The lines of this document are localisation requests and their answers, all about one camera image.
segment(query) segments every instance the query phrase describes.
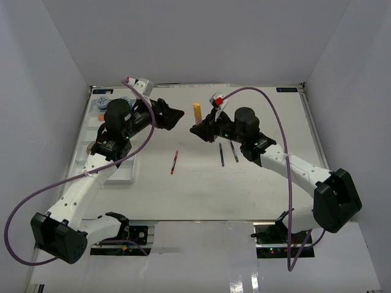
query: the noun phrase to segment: gray wall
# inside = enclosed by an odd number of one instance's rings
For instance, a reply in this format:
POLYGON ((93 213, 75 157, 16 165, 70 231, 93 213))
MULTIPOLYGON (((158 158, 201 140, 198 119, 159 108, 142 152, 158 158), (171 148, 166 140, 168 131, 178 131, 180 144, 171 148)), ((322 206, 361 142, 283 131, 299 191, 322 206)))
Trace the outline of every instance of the gray wall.
POLYGON ((89 85, 306 81, 349 0, 43 0, 89 85))
POLYGON ((379 282, 391 292, 391 3, 351 1, 308 81, 331 168, 349 170, 379 282))
MULTIPOLYGON (((0 1, 0 229, 13 207, 63 177, 87 86, 40 0, 0 1)), ((31 260, 30 219, 55 191, 28 202, 11 225, 18 255, 31 260)), ((22 292, 29 268, 0 241, 1 292, 22 292)))

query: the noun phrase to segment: blue and white object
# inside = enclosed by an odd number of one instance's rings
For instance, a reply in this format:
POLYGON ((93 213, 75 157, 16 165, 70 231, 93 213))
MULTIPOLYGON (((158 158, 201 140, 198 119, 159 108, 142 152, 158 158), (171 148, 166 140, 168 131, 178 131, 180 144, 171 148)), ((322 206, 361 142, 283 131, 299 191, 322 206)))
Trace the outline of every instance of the blue and white object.
POLYGON ((105 112, 107 110, 109 102, 110 99, 107 96, 100 96, 97 98, 97 106, 100 112, 105 112))
POLYGON ((126 102, 128 102, 129 107, 132 108, 132 106, 133 106, 133 104, 134 104, 134 101, 132 101, 131 99, 129 99, 129 97, 127 97, 127 96, 122 96, 120 99, 124 99, 126 102))

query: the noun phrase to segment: red pen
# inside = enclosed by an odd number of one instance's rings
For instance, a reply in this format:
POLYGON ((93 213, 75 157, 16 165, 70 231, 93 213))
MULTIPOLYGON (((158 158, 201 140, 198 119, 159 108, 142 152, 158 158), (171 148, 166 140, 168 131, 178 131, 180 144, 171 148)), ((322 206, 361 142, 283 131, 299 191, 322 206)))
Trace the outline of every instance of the red pen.
POLYGON ((174 161, 172 163, 171 175, 174 173, 174 168, 175 168, 175 163, 177 162, 177 157, 178 157, 178 151, 175 153, 174 161))

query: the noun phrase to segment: black pen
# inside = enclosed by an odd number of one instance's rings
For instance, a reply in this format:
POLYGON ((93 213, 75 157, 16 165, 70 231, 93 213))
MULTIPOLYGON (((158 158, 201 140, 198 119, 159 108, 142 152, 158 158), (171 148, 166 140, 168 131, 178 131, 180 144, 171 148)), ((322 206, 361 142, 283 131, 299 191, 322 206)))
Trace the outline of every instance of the black pen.
POLYGON ((222 145, 219 143, 219 148, 220 148, 220 157, 221 157, 221 167, 224 167, 224 157, 222 155, 222 145))
POLYGON ((238 163, 239 159, 238 159, 238 156, 236 155, 235 147, 233 146, 232 140, 230 140, 230 145, 231 145, 233 156, 235 157, 235 161, 236 161, 236 163, 238 163))

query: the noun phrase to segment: black label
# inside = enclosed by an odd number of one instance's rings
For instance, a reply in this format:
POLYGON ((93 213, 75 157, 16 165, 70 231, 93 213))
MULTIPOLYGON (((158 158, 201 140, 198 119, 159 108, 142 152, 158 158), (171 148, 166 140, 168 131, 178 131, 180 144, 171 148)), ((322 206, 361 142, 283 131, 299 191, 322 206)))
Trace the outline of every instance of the black label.
POLYGON ((297 93, 297 87, 276 87, 277 93, 297 93))
POLYGON ((92 94, 93 95, 104 95, 105 93, 109 94, 109 93, 113 93, 114 90, 108 90, 108 89, 104 89, 104 90, 93 90, 92 91, 92 94))

